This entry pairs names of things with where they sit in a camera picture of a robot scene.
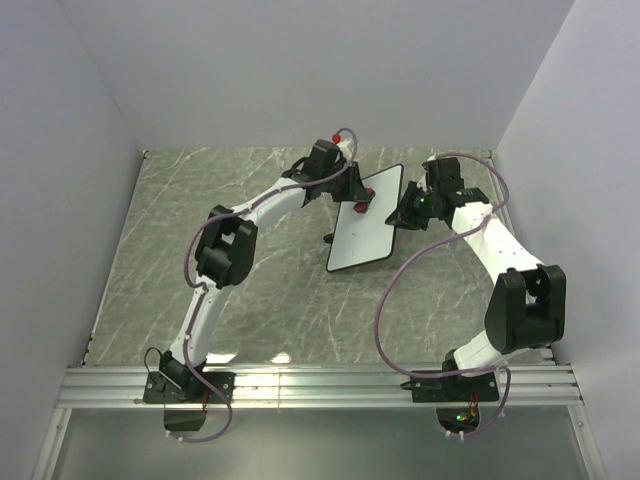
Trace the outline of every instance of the white board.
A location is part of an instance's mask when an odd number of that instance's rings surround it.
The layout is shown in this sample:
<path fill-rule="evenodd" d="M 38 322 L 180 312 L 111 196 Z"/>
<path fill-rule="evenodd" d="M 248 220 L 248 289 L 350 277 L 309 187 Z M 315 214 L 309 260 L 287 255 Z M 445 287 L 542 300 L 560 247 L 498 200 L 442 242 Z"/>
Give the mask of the white board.
<path fill-rule="evenodd" d="M 403 171 L 399 163 L 362 179 L 376 193 L 366 213 L 355 212 L 354 202 L 340 204 L 327 272 L 385 260 L 393 254 L 396 227 L 384 222 L 398 206 Z"/>

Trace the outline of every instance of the gray wall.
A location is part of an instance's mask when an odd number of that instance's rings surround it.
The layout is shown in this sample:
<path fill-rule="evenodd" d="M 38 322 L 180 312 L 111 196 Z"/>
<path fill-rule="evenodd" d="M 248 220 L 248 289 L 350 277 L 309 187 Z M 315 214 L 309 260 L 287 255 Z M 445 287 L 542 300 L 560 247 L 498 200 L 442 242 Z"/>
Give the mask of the gray wall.
<path fill-rule="evenodd" d="M 146 147 L 497 146 L 573 0 L 61 0 Z"/>
<path fill-rule="evenodd" d="M 557 350 L 612 479 L 640 472 L 638 25 L 638 2 L 577 0 L 498 147 L 517 233 L 566 270 Z"/>
<path fill-rule="evenodd" d="M 138 149 L 55 0 L 0 15 L 0 449 L 29 478 L 65 367 L 86 346 Z"/>

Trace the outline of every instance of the red object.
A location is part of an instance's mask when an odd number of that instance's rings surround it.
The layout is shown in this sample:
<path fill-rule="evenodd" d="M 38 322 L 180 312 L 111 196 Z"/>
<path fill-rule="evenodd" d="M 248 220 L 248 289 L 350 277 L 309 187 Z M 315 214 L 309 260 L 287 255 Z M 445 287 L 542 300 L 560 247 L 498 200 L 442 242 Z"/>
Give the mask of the red object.
<path fill-rule="evenodd" d="M 367 188 L 367 193 L 369 194 L 369 197 L 371 197 L 371 200 L 373 200 L 373 197 L 376 196 L 376 192 L 373 190 L 373 188 Z M 357 202 L 354 206 L 353 206 L 353 210 L 356 213 L 367 213 L 367 210 L 369 210 L 369 203 L 367 202 Z"/>

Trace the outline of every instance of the marble tabletop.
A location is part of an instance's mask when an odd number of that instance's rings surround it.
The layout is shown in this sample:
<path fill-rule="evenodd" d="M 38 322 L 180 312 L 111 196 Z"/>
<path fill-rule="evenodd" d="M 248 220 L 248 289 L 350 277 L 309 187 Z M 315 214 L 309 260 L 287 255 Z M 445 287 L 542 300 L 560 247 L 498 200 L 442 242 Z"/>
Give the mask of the marble tabletop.
<path fill-rule="evenodd" d="M 145 159 L 85 361 L 140 365 L 150 346 L 165 350 L 182 324 L 191 290 L 182 277 L 187 242 L 218 204 L 233 206 L 268 188 L 308 148 L 152 150 Z M 428 148 L 366 148 L 363 176 L 396 163 L 404 183 L 418 180 Z M 496 198 L 480 164 L 461 160 L 466 186 Z M 237 363 L 379 361 L 372 320 L 382 291 L 416 250 L 451 231 L 397 232 L 385 261 L 325 270 L 338 204 L 315 200 L 260 232 L 253 270 L 231 294 L 211 339 L 215 358 Z M 400 362 L 440 362 L 481 331 L 492 283 L 464 242 L 420 258 L 389 296 L 381 338 Z M 530 352 L 512 363 L 537 363 Z"/>

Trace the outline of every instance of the metal frame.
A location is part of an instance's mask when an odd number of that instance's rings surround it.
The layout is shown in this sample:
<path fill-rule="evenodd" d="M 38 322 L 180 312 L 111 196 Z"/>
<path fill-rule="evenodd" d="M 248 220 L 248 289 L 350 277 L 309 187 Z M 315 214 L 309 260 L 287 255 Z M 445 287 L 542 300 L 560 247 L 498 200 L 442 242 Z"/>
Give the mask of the metal frame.
<path fill-rule="evenodd" d="M 40 455 L 36 462 L 36 468 L 33 471 L 33 480 L 44 480 L 53 477 L 53 471 L 58 462 L 58 455 L 62 448 L 64 436 L 67 433 L 69 418 L 71 417 L 71 409 L 56 408 L 49 423 L 49 429 L 44 438 Z"/>
<path fill-rule="evenodd" d="M 578 441 L 578 448 L 582 454 L 582 460 L 587 469 L 589 479 L 602 480 L 608 478 L 596 439 L 591 430 L 589 418 L 587 417 L 587 409 L 584 405 L 574 405 L 568 408 L 573 431 Z"/>
<path fill-rule="evenodd" d="M 405 368 L 440 370 L 440 365 L 409 365 Z M 207 366 L 205 370 L 236 373 L 233 393 L 233 407 L 236 409 L 424 408 L 435 405 L 412 403 L 411 393 L 400 389 L 406 376 L 384 365 L 218 365 Z M 512 372 L 509 405 L 582 404 L 570 366 L 515 366 Z M 498 377 L 504 389 L 506 375 L 499 372 Z M 141 367 L 71 368 L 62 384 L 57 408 L 164 408 L 163 405 L 142 403 L 146 380 L 147 371 Z M 171 408 L 198 406 L 181 404 Z M 211 405 L 210 408 L 225 407 Z"/>

